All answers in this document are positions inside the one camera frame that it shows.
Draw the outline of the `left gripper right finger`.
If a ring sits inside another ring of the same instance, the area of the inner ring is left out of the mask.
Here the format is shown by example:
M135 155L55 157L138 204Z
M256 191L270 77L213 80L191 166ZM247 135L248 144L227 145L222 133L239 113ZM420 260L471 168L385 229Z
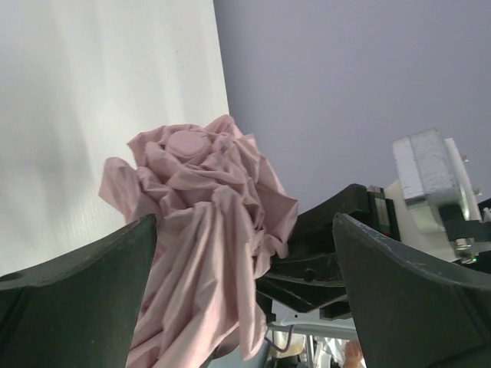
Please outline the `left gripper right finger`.
M333 236L369 367L488 367L490 276L442 261L346 214Z

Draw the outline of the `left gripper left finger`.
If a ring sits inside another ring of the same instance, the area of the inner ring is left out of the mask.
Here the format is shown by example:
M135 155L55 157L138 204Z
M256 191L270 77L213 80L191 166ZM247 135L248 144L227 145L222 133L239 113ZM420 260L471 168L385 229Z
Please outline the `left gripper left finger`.
M123 367L157 245L154 215L1 278L3 367Z

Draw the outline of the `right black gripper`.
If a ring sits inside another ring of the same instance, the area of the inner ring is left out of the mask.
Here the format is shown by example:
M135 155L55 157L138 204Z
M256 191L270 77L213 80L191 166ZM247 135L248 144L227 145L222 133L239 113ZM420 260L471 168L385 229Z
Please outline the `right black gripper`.
M269 271L256 281L256 296L267 320L279 319L274 301L297 315L318 312L322 320L351 317L332 232L339 212L395 237L394 200L379 186L350 184L300 214L287 242L288 256L275 256Z

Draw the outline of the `pink folding umbrella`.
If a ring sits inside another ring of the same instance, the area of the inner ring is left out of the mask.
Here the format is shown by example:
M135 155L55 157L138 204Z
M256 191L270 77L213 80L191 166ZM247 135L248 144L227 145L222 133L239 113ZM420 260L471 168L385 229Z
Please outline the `pink folding umbrella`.
M200 367L234 350L252 359L266 335L256 282L287 257L298 202L228 115L128 146L134 164L108 158L99 195L126 222L155 215L157 247L127 366Z

